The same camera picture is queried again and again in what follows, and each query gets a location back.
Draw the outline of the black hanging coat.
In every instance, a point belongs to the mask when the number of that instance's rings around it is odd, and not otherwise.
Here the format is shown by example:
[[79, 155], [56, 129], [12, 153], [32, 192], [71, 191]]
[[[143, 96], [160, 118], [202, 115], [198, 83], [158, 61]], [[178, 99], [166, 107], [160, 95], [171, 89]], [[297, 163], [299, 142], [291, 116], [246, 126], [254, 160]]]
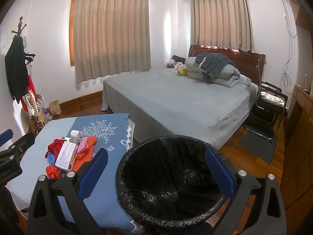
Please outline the black hanging coat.
[[23, 39], [15, 35], [5, 55], [5, 70], [8, 88], [13, 100], [17, 103], [28, 93], [29, 77], [25, 65]]

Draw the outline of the grey sock bundle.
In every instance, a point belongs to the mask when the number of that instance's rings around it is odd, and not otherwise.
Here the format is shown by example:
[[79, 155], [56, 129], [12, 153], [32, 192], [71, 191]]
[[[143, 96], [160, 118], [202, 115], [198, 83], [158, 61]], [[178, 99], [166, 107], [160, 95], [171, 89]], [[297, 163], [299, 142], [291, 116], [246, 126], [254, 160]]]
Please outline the grey sock bundle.
[[83, 136], [81, 135], [81, 132], [80, 132], [80, 135], [78, 137], [70, 137], [69, 142], [75, 143], [76, 145], [79, 145], [82, 138], [83, 138]]

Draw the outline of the yellow plush toy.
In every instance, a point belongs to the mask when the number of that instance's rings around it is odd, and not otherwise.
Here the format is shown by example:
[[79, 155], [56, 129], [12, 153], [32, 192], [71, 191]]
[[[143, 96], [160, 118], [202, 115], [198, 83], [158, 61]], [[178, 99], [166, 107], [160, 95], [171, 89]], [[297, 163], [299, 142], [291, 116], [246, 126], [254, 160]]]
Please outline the yellow plush toy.
[[187, 76], [190, 72], [189, 69], [184, 69], [184, 68], [176, 68], [177, 74], [180, 76]]

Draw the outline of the wooden headboard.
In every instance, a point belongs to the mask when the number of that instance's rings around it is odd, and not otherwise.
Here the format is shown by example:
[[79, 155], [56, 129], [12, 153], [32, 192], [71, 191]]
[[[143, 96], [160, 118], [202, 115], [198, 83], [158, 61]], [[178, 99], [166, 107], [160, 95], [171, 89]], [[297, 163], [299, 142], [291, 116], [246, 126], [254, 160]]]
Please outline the wooden headboard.
[[221, 53], [233, 60], [235, 67], [241, 74], [249, 77], [257, 85], [260, 84], [259, 76], [262, 77], [266, 56], [251, 52], [242, 52], [241, 50], [227, 49], [213, 46], [191, 45], [189, 48], [189, 57], [196, 57], [198, 54]]

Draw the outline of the striped bag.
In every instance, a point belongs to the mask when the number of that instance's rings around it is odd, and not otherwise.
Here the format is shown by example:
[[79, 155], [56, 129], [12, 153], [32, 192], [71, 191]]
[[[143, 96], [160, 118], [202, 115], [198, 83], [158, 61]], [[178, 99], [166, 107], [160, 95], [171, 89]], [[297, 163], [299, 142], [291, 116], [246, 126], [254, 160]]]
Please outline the striped bag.
[[47, 110], [47, 102], [45, 101], [45, 98], [41, 94], [37, 94], [37, 110], [40, 111], [46, 111]]

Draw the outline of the brown paper bag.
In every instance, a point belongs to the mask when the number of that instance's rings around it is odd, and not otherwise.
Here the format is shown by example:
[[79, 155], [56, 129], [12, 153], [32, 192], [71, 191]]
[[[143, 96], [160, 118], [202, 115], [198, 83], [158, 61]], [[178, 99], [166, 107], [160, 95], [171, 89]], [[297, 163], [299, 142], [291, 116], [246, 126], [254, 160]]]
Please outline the brown paper bag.
[[49, 110], [50, 110], [51, 115], [53, 116], [59, 116], [62, 113], [58, 100], [52, 101], [49, 104]]

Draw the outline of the bed with grey sheet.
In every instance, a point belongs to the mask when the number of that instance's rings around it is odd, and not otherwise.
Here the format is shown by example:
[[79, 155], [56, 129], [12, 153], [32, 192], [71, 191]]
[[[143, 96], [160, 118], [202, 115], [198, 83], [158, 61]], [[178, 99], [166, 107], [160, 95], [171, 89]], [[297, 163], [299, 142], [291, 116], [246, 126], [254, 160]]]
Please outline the bed with grey sheet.
[[102, 107], [129, 114], [139, 143], [185, 135], [219, 150], [250, 114], [257, 90], [254, 83], [209, 84], [175, 69], [122, 73], [104, 79]]

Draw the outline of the black lined trash bin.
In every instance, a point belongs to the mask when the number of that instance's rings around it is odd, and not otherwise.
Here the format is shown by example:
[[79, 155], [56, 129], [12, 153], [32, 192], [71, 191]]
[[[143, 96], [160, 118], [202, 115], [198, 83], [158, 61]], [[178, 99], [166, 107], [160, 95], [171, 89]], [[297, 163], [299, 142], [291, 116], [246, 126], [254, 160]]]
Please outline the black lined trash bin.
[[131, 148], [116, 172], [121, 207], [145, 227], [185, 228], [211, 217], [228, 198], [206, 165], [208, 148], [215, 149], [181, 135]]

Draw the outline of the small red crumpled wrapper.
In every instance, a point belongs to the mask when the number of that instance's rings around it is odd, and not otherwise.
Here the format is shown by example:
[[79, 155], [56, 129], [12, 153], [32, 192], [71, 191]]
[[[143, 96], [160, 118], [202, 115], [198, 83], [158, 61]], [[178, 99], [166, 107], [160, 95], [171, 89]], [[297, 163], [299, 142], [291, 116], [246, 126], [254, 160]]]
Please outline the small red crumpled wrapper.
[[62, 177], [60, 170], [56, 166], [47, 166], [46, 175], [50, 179], [58, 179]]

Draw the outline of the blue tree-pattern table cloth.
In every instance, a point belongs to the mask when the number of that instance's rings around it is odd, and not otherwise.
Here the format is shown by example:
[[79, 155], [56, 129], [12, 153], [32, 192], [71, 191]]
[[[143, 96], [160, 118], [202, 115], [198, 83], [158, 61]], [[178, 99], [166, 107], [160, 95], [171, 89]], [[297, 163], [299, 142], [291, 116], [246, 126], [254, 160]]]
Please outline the blue tree-pattern table cloth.
[[84, 203], [99, 227], [116, 229], [124, 234], [144, 233], [144, 228], [120, 206], [116, 192], [118, 164], [132, 147], [134, 123], [128, 114], [82, 116], [49, 122], [21, 159], [22, 174], [11, 181], [10, 193], [16, 208], [24, 211], [30, 207], [37, 180], [46, 174], [50, 165], [49, 145], [61, 136], [70, 137], [73, 130], [88, 138], [88, 148], [76, 156], [73, 171], [78, 171], [100, 149], [108, 153], [108, 161], [93, 191], [84, 194]]

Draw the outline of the blue plastic bag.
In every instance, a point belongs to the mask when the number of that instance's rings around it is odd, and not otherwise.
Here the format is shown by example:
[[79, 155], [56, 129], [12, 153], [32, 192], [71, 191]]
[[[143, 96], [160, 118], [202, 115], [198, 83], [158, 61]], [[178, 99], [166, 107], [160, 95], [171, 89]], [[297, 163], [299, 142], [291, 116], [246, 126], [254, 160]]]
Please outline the blue plastic bag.
[[55, 154], [52, 152], [49, 152], [47, 155], [47, 161], [49, 166], [54, 166], [55, 165]]

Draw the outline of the dark floor mat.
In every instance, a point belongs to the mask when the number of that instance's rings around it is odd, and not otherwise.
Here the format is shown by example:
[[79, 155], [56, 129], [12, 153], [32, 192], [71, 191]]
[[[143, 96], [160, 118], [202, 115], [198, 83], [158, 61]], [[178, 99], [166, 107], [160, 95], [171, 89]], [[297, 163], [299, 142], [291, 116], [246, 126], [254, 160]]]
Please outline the dark floor mat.
[[270, 165], [276, 149], [277, 139], [278, 135], [267, 141], [254, 134], [246, 133], [239, 144]]

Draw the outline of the black metal chair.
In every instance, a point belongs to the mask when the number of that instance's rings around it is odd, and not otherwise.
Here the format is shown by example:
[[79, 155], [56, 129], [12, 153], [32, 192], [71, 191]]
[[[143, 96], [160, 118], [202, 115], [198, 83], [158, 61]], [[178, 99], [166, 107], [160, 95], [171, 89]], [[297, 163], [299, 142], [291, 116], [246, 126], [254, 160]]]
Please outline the black metal chair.
[[277, 134], [282, 119], [288, 114], [288, 96], [279, 87], [261, 80], [260, 65], [261, 60], [258, 60], [257, 97], [243, 128], [246, 132], [270, 142]]

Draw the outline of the left beige curtain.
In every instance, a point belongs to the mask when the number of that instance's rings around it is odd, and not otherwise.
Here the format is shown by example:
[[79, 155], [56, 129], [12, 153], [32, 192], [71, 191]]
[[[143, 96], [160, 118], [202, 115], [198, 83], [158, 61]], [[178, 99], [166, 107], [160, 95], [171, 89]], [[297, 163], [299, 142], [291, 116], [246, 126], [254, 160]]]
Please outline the left beige curtain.
[[76, 82], [151, 68], [148, 0], [76, 0]]

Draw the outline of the right beige curtain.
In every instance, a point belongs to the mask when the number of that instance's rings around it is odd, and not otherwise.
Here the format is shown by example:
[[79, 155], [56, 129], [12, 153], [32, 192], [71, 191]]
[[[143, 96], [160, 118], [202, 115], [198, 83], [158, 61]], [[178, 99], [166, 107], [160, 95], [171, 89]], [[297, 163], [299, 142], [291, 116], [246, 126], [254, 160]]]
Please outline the right beige curtain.
[[248, 0], [191, 0], [191, 44], [254, 52]]

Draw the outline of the pink items by bed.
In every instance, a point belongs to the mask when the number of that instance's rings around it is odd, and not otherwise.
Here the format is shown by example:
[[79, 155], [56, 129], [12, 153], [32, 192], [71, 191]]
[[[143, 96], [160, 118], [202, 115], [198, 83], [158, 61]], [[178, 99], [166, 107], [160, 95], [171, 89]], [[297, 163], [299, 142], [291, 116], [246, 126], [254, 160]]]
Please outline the pink items by bed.
[[185, 64], [185, 60], [186, 59], [183, 57], [173, 55], [172, 58], [167, 63], [167, 68], [172, 69], [172, 68], [181, 67]]

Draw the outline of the pink mask pack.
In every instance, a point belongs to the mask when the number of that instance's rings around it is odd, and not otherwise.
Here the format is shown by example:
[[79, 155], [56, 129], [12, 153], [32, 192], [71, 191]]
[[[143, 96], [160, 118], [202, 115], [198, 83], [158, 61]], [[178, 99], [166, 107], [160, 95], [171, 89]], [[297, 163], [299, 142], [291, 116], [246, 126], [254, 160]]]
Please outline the pink mask pack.
[[84, 137], [80, 141], [80, 143], [78, 145], [78, 148], [77, 148], [77, 153], [78, 154], [84, 152], [88, 148], [87, 140], [88, 140], [88, 137]]

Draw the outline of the folded grey blankets pile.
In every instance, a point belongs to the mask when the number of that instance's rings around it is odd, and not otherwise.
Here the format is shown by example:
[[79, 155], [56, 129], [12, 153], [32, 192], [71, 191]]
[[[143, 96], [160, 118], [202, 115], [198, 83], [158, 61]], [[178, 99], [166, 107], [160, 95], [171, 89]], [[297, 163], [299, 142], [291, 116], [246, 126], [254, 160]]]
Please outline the folded grey blankets pile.
[[190, 70], [188, 77], [191, 79], [228, 88], [238, 83], [251, 85], [251, 79], [241, 74], [232, 59], [221, 53], [203, 52], [187, 58], [185, 65]]

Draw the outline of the wooden coat rack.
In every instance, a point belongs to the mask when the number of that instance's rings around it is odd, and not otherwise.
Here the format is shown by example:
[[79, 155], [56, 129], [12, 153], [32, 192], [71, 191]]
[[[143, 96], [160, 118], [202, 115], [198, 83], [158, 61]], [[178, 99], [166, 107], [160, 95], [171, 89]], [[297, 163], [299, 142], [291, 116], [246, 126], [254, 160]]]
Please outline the wooden coat rack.
[[37, 136], [39, 132], [42, 130], [42, 127], [40, 126], [39, 120], [40, 109], [37, 106], [38, 97], [30, 73], [30, 67], [32, 65], [32, 62], [34, 61], [34, 58], [36, 57], [36, 54], [24, 52], [24, 56], [25, 56], [24, 60], [25, 66], [28, 73], [29, 85], [27, 87], [28, 93], [24, 95], [20, 100], [22, 103], [22, 108], [28, 117], [27, 121], [30, 124], [29, 127], [33, 131], [35, 136]]

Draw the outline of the beige curtain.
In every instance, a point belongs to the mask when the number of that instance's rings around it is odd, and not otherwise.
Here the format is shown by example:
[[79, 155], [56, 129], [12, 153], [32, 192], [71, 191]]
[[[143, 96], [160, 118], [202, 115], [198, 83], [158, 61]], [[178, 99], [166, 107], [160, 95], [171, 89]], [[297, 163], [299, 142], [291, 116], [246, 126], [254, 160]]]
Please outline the beige curtain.
[[248, 0], [191, 0], [191, 44], [254, 52]]
[[148, 0], [76, 0], [76, 82], [151, 68]]

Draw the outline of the white medicine box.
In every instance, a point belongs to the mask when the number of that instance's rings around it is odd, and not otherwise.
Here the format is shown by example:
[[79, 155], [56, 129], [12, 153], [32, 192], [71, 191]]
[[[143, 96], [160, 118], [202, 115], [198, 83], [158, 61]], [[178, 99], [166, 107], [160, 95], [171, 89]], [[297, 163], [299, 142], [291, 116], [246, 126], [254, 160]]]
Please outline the white medicine box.
[[69, 172], [73, 169], [78, 146], [75, 143], [65, 141], [60, 149], [55, 166], [60, 170]]

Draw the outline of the wooden cabinet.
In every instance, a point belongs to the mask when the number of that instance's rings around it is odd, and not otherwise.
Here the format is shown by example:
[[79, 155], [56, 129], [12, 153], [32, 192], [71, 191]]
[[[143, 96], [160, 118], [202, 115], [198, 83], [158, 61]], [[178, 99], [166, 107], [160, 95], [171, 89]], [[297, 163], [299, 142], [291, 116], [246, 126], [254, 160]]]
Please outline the wooden cabinet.
[[285, 153], [281, 193], [286, 233], [295, 234], [312, 212], [312, 97], [296, 86], [284, 125]]

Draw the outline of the orange foam net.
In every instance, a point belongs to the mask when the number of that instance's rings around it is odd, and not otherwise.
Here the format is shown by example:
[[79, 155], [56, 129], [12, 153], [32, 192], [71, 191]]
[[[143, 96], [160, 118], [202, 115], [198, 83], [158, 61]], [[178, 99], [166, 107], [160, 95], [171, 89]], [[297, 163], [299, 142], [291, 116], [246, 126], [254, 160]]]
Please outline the orange foam net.
[[84, 152], [77, 154], [72, 169], [73, 171], [77, 172], [84, 163], [91, 161], [97, 139], [98, 138], [96, 136], [88, 137], [88, 148]]

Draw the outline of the canvas tote bag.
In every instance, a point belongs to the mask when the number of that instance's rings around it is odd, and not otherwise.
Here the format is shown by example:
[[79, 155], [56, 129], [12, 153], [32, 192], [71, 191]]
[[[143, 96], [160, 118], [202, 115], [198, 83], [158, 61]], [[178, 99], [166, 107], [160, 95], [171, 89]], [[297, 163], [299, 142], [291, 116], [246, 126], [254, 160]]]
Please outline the canvas tote bag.
[[33, 92], [29, 90], [29, 92], [22, 97], [24, 100], [26, 107], [27, 107], [27, 112], [30, 117], [35, 116], [38, 117], [38, 110], [37, 110], [37, 105], [36, 105], [36, 97], [34, 96]]

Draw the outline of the red cloth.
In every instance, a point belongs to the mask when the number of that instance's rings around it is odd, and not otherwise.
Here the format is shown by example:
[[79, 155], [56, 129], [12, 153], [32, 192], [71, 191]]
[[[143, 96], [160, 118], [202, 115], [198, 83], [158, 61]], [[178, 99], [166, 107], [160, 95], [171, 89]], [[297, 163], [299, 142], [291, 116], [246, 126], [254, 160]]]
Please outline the red cloth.
[[64, 142], [64, 139], [55, 139], [50, 145], [48, 145], [48, 150], [45, 154], [45, 158], [48, 158], [48, 154], [52, 153], [54, 154], [56, 160]]

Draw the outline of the red hanging bag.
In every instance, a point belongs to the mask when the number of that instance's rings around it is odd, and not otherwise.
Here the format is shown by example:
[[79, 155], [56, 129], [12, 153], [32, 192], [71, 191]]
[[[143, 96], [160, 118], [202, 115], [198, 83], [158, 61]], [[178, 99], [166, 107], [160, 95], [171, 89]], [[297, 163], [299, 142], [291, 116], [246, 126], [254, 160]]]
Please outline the red hanging bag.
[[29, 79], [28, 93], [24, 95], [22, 98], [20, 98], [20, 100], [22, 103], [23, 110], [31, 114], [31, 116], [33, 116], [38, 114], [37, 95], [30, 75], [28, 75], [28, 79]]

